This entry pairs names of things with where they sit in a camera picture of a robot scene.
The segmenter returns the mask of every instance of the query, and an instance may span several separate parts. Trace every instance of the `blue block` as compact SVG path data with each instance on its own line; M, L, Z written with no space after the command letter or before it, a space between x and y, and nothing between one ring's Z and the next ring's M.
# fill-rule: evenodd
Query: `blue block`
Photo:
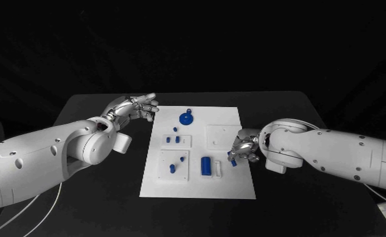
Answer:
M238 165L235 159L231 161L231 163L232 163L234 167Z
M202 175L212 176L211 157L202 157Z

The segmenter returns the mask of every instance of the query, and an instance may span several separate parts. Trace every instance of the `black background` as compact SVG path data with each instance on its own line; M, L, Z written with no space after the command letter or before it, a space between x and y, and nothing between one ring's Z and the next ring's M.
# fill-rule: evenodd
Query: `black background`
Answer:
M386 138L385 14L385 0L2 0L6 137L74 94L298 90L329 128Z

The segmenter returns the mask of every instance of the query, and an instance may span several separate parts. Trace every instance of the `robotic hand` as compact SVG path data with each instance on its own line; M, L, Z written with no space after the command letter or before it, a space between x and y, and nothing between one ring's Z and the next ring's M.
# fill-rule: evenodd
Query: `robotic hand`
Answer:
M131 137L118 133L133 119L153 121L156 94L120 97L100 117L46 128L0 143L0 207L35 197L107 158L126 153Z
M381 139L280 119L262 130L238 132L228 160L239 157L258 162L258 149L267 157L267 169L277 173L301 167L306 160L319 171L386 188L386 145Z

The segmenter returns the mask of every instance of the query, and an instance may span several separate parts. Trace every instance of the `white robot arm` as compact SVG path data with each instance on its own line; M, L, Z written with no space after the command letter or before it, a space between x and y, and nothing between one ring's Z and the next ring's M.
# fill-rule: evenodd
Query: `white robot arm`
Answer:
M306 160L319 171L386 188L386 151L381 139L319 129L296 119L280 119L262 130L239 131L229 161L237 156L258 161L258 148L267 157L267 169L277 173L284 174L287 167L301 167Z
M159 102L152 93L120 97L100 117L46 128L0 143L0 207L42 194L97 165L111 150L127 152L131 137L118 133L130 120L153 121Z

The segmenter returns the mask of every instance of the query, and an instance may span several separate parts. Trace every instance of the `table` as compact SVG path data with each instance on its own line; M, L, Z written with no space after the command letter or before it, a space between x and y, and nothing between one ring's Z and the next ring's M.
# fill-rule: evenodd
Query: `table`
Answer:
M55 125L100 116L121 95L75 95ZM301 119L326 128L298 91L166 93L157 100L172 106L238 107L244 128L262 128L280 118ZM360 183L321 173L309 163L281 175L265 169L262 155L260 163L251 163L257 200L140 198L152 128L144 119L124 128L123 133L133 137L131 152L111 152L103 164L64 182L52 213L29 236L386 235L385 217ZM41 222L58 187L41 195L2 236L23 236ZM0 224L29 201L6 207Z

